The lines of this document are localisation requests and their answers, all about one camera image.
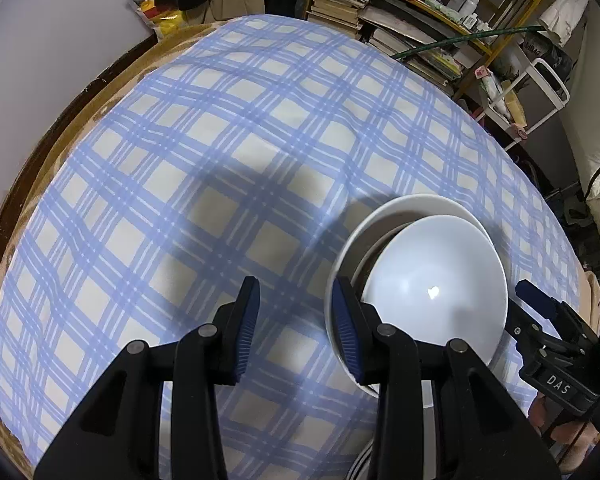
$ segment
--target wooden shelf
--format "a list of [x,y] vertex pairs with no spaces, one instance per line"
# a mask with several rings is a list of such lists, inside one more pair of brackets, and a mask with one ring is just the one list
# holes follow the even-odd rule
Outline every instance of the wooden shelf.
[[[432,9],[428,5],[421,2],[420,0],[403,0],[403,1],[407,2],[408,4],[410,4],[414,7],[417,7],[418,9],[422,10],[423,12],[426,12],[430,16],[433,16],[440,22],[444,23],[447,27],[451,27],[454,31],[456,31],[461,36],[467,36],[467,35],[471,34],[462,25],[458,25],[456,22],[452,22],[444,14],[442,14],[441,12],[438,12],[436,9]],[[483,42],[481,42],[480,40],[471,40],[471,43],[473,43],[480,51],[485,53],[487,56],[491,55],[491,49],[487,45],[485,45]]]

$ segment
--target white bowl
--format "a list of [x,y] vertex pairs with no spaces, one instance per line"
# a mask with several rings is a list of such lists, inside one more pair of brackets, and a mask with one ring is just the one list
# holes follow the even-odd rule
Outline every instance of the white bowl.
[[[352,279],[354,274],[356,274],[356,271],[360,271],[360,263],[372,252],[370,249],[378,243],[378,240],[387,236],[388,232],[395,228],[403,227],[409,222],[414,222],[432,215],[452,215],[471,222],[471,224],[479,229],[493,246],[487,231],[485,231],[478,219],[459,203],[435,194],[412,194],[389,200],[389,202],[381,205],[367,216],[358,227],[353,230],[336,257],[333,267],[331,267],[324,294],[324,321],[329,342],[348,377],[361,390],[373,397],[377,397],[378,393],[369,386],[360,386],[356,382],[349,373],[349,369],[344,363],[343,357],[338,349],[331,320],[331,292],[333,289],[333,281],[336,279],[336,276],[347,276]],[[423,396],[425,399],[430,397],[430,388],[426,384],[423,385]],[[430,406],[430,402],[425,401],[424,405]]]
[[488,364],[507,317],[507,280],[498,253],[474,225],[430,216],[388,243],[362,301],[415,340],[444,346],[464,339]]

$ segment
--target wall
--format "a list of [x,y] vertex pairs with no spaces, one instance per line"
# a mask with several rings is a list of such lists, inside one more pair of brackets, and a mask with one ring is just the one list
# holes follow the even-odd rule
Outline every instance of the wall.
[[0,206],[62,110],[149,33],[126,0],[0,0]]

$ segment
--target plaid tablecloth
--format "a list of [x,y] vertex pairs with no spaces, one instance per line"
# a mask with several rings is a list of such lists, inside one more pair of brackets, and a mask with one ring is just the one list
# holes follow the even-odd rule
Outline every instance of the plaid tablecloth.
[[[252,274],[250,364],[218,389],[230,477],[342,478],[376,402],[329,346],[326,277],[368,213],[414,192],[472,211],[510,285],[528,278],[576,305],[578,264],[555,217],[444,94],[328,28],[225,25],[143,79],[46,190],[0,295],[0,417],[37,463],[128,341],[181,338]],[[519,366],[504,340],[494,370],[524,408]]]

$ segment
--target screw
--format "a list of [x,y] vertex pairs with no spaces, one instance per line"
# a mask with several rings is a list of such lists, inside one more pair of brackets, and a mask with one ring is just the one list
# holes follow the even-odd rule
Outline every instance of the screw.
[[126,346],[126,351],[130,354],[139,354],[144,350],[144,341],[135,340]]
[[216,333],[218,333],[218,328],[211,323],[204,324],[198,329],[200,337],[211,337],[215,336]]
[[462,354],[469,349],[469,345],[467,345],[467,343],[465,343],[462,339],[458,338],[452,339],[451,343],[449,343],[449,346],[451,346],[453,351],[458,352],[459,354]]
[[395,334],[395,326],[389,325],[388,323],[379,324],[376,330],[378,330],[380,335],[385,337],[391,337],[393,334]]

